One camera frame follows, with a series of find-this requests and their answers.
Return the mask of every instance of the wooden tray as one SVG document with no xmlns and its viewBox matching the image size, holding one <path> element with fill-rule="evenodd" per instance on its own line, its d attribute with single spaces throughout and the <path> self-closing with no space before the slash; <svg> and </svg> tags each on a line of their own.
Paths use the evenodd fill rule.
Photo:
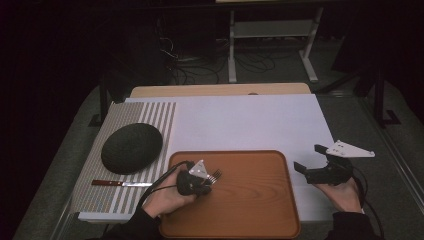
<svg viewBox="0 0 424 240">
<path fill-rule="evenodd" d="M 278 151 L 177 152 L 169 166 L 203 159 L 220 169 L 212 192 L 162 218 L 169 238 L 291 239 L 299 217 L 284 155 Z"/>
</svg>

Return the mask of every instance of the gray carpet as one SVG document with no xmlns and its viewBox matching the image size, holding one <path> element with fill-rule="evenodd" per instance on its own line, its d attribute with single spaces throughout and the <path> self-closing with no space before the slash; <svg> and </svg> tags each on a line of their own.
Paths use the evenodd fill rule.
<svg viewBox="0 0 424 240">
<path fill-rule="evenodd" d="M 239 83 L 305 82 L 312 90 L 315 90 L 343 76 L 342 73 L 330 70 L 340 41 L 317 41 L 314 45 L 311 61 L 320 79 L 316 84 L 309 83 L 295 51 L 302 43 L 293 41 L 284 41 L 284 44 L 278 47 L 279 51 L 272 52 L 275 63 L 272 70 L 253 73 L 252 69 L 248 70 L 238 63 Z M 246 49 L 250 49 L 249 51 L 253 49 L 261 54 L 256 55 L 256 58 L 266 53 L 266 49 L 255 50 L 251 46 Z M 239 53 L 238 57 L 251 59 L 251 56 L 242 53 Z M 215 70 L 219 70 L 222 66 L 222 70 L 217 74 L 210 70 L 193 69 L 192 71 L 196 74 L 191 74 L 193 78 L 190 79 L 192 81 L 195 79 L 196 84 L 214 84 L 217 80 L 219 83 L 226 83 L 228 72 L 226 65 L 223 65 L 225 61 L 226 58 L 222 57 L 208 66 Z M 334 91 L 333 93 L 337 95 L 318 96 L 332 135 L 335 140 L 340 139 L 376 153 L 375 158 L 352 159 L 352 162 L 365 173 L 368 179 L 368 200 L 382 221 L 386 239 L 421 239 L 424 236 L 423 213 L 417 205 L 416 197 L 405 184 L 402 172 L 397 167 L 398 155 L 393 154 L 394 151 L 389 149 L 383 136 L 390 137 L 416 179 L 419 183 L 423 183 L 424 166 L 421 164 L 421 157 L 424 156 L 422 147 L 424 128 L 409 111 L 399 92 L 392 86 L 386 85 L 385 106 L 387 109 L 394 110 L 402 124 L 387 126 L 386 130 L 380 129 L 369 115 L 367 107 L 370 101 L 351 96 L 354 83 L 352 81 Z M 104 225 L 88 224 L 78 221 L 75 215 L 67 215 L 66 212 L 63 214 L 91 144 L 99 131 L 98 127 L 88 126 L 92 116 L 99 113 L 98 94 L 98 89 L 94 89 L 75 116 L 15 239 L 85 239 L 102 234 Z M 365 211 L 371 216 L 375 230 L 378 232 L 375 217 L 368 207 Z M 331 228 L 331 224 L 331 222 L 303 223 L 301 234 L 297 239 L 323 239 Z"/>
</svg>

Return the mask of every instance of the floor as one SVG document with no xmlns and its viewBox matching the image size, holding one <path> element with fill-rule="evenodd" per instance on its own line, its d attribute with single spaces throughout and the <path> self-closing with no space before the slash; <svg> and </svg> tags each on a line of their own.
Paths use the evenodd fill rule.
<svg viewBox="0 0 424 240">
<path fill-rule="evenodd" d="M 237 84 L 266 82 L 305 82 L 312 91 L 340 79 L 344 73 L 332 71 L 331 64 L 341 40 L 317 40 L 310 55 L 319 81 L 310 83 L 297 51 L 301 38 L 263 39 L 240 42 L 236 49 Z M 226 42 L 220 42 L 225 48 Z M 170 84 L 227 84 L 226 56 L 215 62 L 190 59 L 178 62 Z M 374 159 L 352 159 L 364 172 L 369 183 L 368 200 L 382 222 L 386 239 L 421 239 L 424 235 L 424 127 L 408 110 L 402 95 L 386 84 L 385 110 L 395 112 L 399 125 L 382 129 L 373 119 L 373 93 L 366 98 L 352 94 L 356 79 L 328 94 L 317 95 L 334 140 L 344 140 L 376 153 Z M 98 237 L 104 225 L 93 225 L 76 219 L 67 208 L 73 185 L 90 151 L 99 127 L 90 127 L 99 114 L 98 88 L 87 96 L 74 118 L 44 181 L 27 211 L 15 239 L 86 239 Z M 377 218 L 370 213 L 375 231 Z M 331 222 L 302 223 L 296 239 L 324 239 Z"/>
</svg>

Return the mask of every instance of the cable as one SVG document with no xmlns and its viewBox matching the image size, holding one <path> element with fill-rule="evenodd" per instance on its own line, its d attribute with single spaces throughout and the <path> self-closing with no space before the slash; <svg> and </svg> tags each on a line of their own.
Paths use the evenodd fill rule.
<svg viewBox="0 0 424 240">
<path fill-rule="evenodd" d="M 161 187 L 161 188 L 156 188 L 155 190 L 153 190 L 150 194 L 162 190 L 162 189 L 166 189 L 166 188 L 172 188 L 172 187 L 176 187 L 177 185 L 171 185 L 171 186 L 166 186 L 166 187 Z"/>
<path fill-rule="evenodd" d="M 105 229 L 103 229 L 103 235 L 102 236 L 104 236 L 106 234 L 108 228 L 109 228 L 109 224 L 106 224 Z"/>
<path fill-rule="evenodd" d="M 367 178 L 366 178 L 366 176 L 365 176 L 365 174 L 361 171 L 361 170 L 359 170 L 358 168 L 356 168 L 356 167 L 353 167 L 353 169 L 354 170 L 356 170 L 361 176 L 362 176 L 362 178 L 363 178 L 363 180 L 364 180 L 364 182 L 365 182 L 365 189 L 364 189 L 364 202 L 367 204 L 367 206 L 370 208 L 370 210 L 371 210 L 371 212 L 374 214 L 374 217 L 375 217 L 375 219 L 376 219 L 376 221 L 377 221 L 377 224 L 378 224 L 378 228 L 379 228 L 379 230 L 380 230 L 380 237 L 382 237 L 382 238 L 384 238 L 384 230 L 383 230 L 383 225 L 382 225 L 382 223 L 381 223 L 381 220 L 380 220 L 380 217 L 378 216 L 378 214 L 377 214 L 377 211 L 375 211 L 375 209 L 374 209 L 374 207 L 370 204 L 370 202 L 366 199 L 366 195 L 367 195 L 367 193 L 368 193 L 368 180 L 367 180 Z"/>
<path fill-rule="evenodd" d="M 244 44 L 241 45 L 244 50 L 247 51 L 246 47 L 244 47 Z M 293 51 L 293 53 L 290 53 L 288 55 L 282 56 L 282 57 L 274 57 L 273 55 L 279 51 L 281 48 L 281 44 L 277 45 L 275 48 L 271 49 L 265 49 L 261 48 L 260 44 L 256 44 L 256 50 L 255 51 L 263 51 L 266 50 L 268 53 L 266 54 L 248 54 L 243 53 L 243 57 L 246 58 L 246 60 L 243 60 L 241 57 L 235 57 L 235 60 L 237 63 L 244 68 L 247 71 L 254 72 L 254 73 L 264 73 L 270 70 L 275 69 L 276 64 L 275 60 L 278 59 L 285 59 L 288 57 L 291 57 L 294 55 L 296 51 Z"/>
<path fill-rule="evenodd" d="M 182 161 L 174 166 L 172 166 L 166 173 L 164 173 L 161 177 L 159 177 L 158 180 L 156 180 L 150 187 L 146 189 L 144 194 L 141 196 L 140 200 L 138 201 L 137 208 L 141 208 L 143 203 L 146 201 L 147 197 L 154 192 L 154 189 L 157 188 L 169 175 L 171 175 L 179 166 L 183 164 L 188 164 L 189 161 Z"/>
<path fill-rule="evenodd" d="M 174 51 L 174 43 L 172 42 L 172 40 L 170 38 L 166 38 L 166 37 L 160 37 L 159 39 L 160 40 L 167 40 L 171 44 L 169 50 L 165 50 L 163 48 L 160 48 L 160 51 L 166 53 L 168 56 L 170 56 L 172 58 L 178 59 L 178 54 L 172 53 Z"/>
<path fill-rule="evenodd" d="M 174 67 L 177 71 L 177 75 L 178 72 L 182 72 L 184 73 L 184 82 L 183 85 L 187 84 L 187 80 L 192 79 L 193 80 L 193 84 L 196 83 L 196 80 L 193 76 L 189 76 L 188 74 L 191 75 L 195 75 L 195 76 L 209 76 L 209 75 L 215 75 L 216 76 L 216 84 L 219 83 L 220 81 L 220 77 L 219 77 L 219 72 L 221 72 L 225 65 L 226 65 L 226 61 L 223 60 L 222 63 L 218 66 L 217 70 L 212 69 L 211 67 L 206 67 L 208 65 L 214 64 L 214 62 L 211 62 L 210 60 L 208 60 L 207 58 L 196 58 L 193 59 L 193 61 L 200 61 L 198 64 L 188 64 L 186 62 L 181 62 L 181 60 L 178 61 L 177 65 Z M 204 70 L 206 71 L 205 73 L 203 72 L 196 72 L 194 70 Z"/>
<path fill-rule="evenodd" d="M 180 85 L 180 80 L 178 79 L 178 71 L 176 72 L 176 74 L 174 74 L 174 72 L 171 72 L 172 78 L 175 81 L 175 85 Z"/>
<path fill-rule="evenodd" d="M 176 84 L 177 85 L 179 85 L 179 76 L 178 76 L 178 72 L 182 72 L 183 74 L 184 74 L 184 81 L 183 81 L 183 83 L 182 83 L 182 85 L 186 85 L 187 84 L 187 80 L 190 78 L 190 79 L 192 79 L 193 80 L 193 84 L 195 84 L 196 83 L 196 80 L 193 78 L 193 77 L 191 77 L 191 76 L 188 76 L 187 75 L 187 73 L 186 73 L 186 71 L 184 71 L 183 69 L 181 69 L 181 68 L 179 68 L 179 67 L 175 67 L 175 70 L 176 70 L 176 77 L 175 77 L 175 82 L 176 82 Z"/>
</svg>

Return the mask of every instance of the black cable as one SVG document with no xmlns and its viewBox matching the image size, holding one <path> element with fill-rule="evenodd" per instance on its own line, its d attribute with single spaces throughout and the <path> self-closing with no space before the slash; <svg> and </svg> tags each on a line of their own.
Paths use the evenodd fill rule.
<svg viewBox="0 0 424 240">
<path fill-rule="evenodd" d="M 183 85 L 194 85 L 196 84 L 196 79 L 193 76 L 187 76 L 186 79 L 184 79 Z"/>
<path fill-rule="evenodd" d="M 172 187 L 176 187 L 177 185 L 171 185 L 171 186 L 166 186 L 166 187 L 161 187 L 161 188 L 156 188 L 155 190 L 153 190 L 150 194 L 162 190 L 162 189 L 166 189 L 166 188 L 172 188 Z"/>
<path fill-rule="evenodd" d="M 257 48 L 257 51 L 267 50 L 269 53 L 267 53 L 265 55 L 262 55 L 262 54 L 259 54 L 259 53 L 248 55 L 247 53 L 244 53 L 243 56 L 252 63 L 262 64 L 263 65 L 262 67 L 254 65 L 254 64 L 250 64 L 240 57 L 235 57 L 235 60 L 237 61 L 237 63 L 241 67 L 243 67 L 245 70 L 253 72 L 253 73 L 264 73 L 266 71 L 273 70 L 276 67 L 275 60 L 289 58 L 289 57 L 293 56 L 294 53 L 296 52 L 296 51 L 293 51 L 293 53 L 287 54 L 287 55 L 282 56 L 282 57 L 274 57 L 273 55 L 276 52 L 278 52 L 279 49 L 281 48 L 280 45 L 277 45 L 275 48 L 268 50 L 268 49 L 265 49 L 265 48 L 261 48 L 260 44 L 256 44 L 256 48 Z M 270 61 L 271 66 L 267 65 L 266 61 Z"/>
<path fill-rule="evenodd" d="M 183 83 L 183 85 L 185 85 L 187 83 L 188 79 L 193 79 L 193 83 L 195 83 L 195 78 L 192 76 L 188 76 L 187 74 L 192 74 L 195 76 L 209 76 L 209 75 L 215 75 L 216 76 L 216 84 L 219 83 L 220 81 L 220 77 L 219 77 L 219 72 L 221 72 L 225 65 L 226 65 L 226 61 L 222 61 L 221 65 L 218 67 L 217 70 L 214 70 L 212 68 L 209 67 L 205 67 L 207 65 L 212 64 L 210 61 L 206 61 L 206 63 L 202 63 L 202 64 L 198 64 L 198 65 L 184 65 L 184 64 L 180 64 L 178 63 L 178 65 L 175 67 L 175 69 L 181 71 L 184 73 L 185 76 L 185 81 Z M 199 72 L 195 72 L 195 71 L 191 71 L 191 70 L 195 70 L 195 69 L 201 69 L 201 70 L 206 70 L 207 73 L 199 73 Z"/>
<path fill-rule="evenodd" d="M 378 228 L 380 230 L 380 237 L 384 238 L 384 230 L 383 230 L 383 225 L 381 223 L 380 217 L 377 214 L 377 211 L 375 211 L 374 207 L 370 204 L 370 202 L 366 199 L 366 195 L 368 193 L 368 180 L 365 176 L 365 174 L 359 170 L 358 168 L 354 167 L 354 170 L 356 170 L 363 178 L 364 182 L 365 182 L 365 189 L 364 189 L 364 202 L 367 204 L 367 206 L 370 208 L 371 212 L 374 214 L 374 217 L 377 221 L 378 224 Z"/>
<path fill-rule="evenodd" d="M 178 66 L 180 66 L 180 67 L 182 67 L 182 66 L 190 67 L 190 65 L 185 66 L 185 64 L 193 64 L 193 63 L 196 64 L 196 65 L 194 65 L 196 67 L 198 67 L 198 66 L 204 67 L 204 66 L 210 65 L 212 63 L 212 60 L 210 60 L 207 57 L 192 57 L 192 58 L 180 58 L 180 59 L 178 59 L 177 62 L 178 62 Z"/>
<path fill-rule="evenodd" d="M 159 177 L 158 180 L 156 180 L 150 187 L 146 189 L 144 194 L 141 196 L 140 200 L 138 201 L 137 208 L 141 208 L 144 201 L 146 201 L 147 197 L 154 191 L 155 188 L 157 188 L 171 173 L 173 173 L 179 166 L 183 164 L 187 164 L 189 161 L 182 161 L 174 166 L 172 166 L 166 173 L 164 173 L 161 177 Z"/>
<path fill-rule="evenodd" d="M 178 76 L 178 72 L 182 72 L 182 73 L 184 74 L 184 81 L 183 81 L 182 85 L 186 85 L 186 84 L 187 84 L 187 80 L 188 80 L 189 78 L 193 80 L 193 84 L 194 84 L 194 83 L 196 83 L 196 80 L 195 80 L 193 77 L 188 76 L 186 71 L 184 71 L 184 70 L 183 70 L 183 69 L 181 69 L 180 67 L 175 67 L 175 69 L 176 69 L 176 73 L 177 73 L 177 76 L 176 76 L 176 78 L 175 78 L 175 81 L 176 81 L 177 85 L 179 85 L 179 76 Z"/>
<path fill-rule="evenodd" d="M 286 58 L 292 57 L 293 55 L 297 55 L 298 54 L 297 52 L 298 52 L 297 50 L 293 50 L 292 53 L 287 53 L 286 55 L 281 56 L 281 57 L 272 56 L 271 59 L 273 59 L 273 60 L 286 59 Z"/>
<path fill-rule="evenodd" d="M 368 207 L 371 209 L 371 212 L 374 214 L 375 219 L 378 224 L 378 228 L 380 229 L 380 237 L 384 238 L 384 231 L 383 231 L 383 225 L 381 224 L 381 220 L 377 215 L 377 212 L 375 211 L 374 207 L 367 201 L 367 199 L 364 199 L 365 203 L 368 205 Z"/>
<path fill-rule="evenodd" d="M 103 229 L 103 235 L 102 236 L 104 236 L 106 234 L 108 228 L 109 228 L 109 224 L 106 224 L 105 229 Z"/>
<path fill-rule="evenodd" d="M 174 74 L 174 71 L 172 71 L 171 74 L 172 74 L 172 78 L 175 81 L 175 85 L 180 85 L 180 80 L 179 80 L 179 76 L 178 76 L 178 70 L 176 71 L 175 74 Z"/>
</svg>

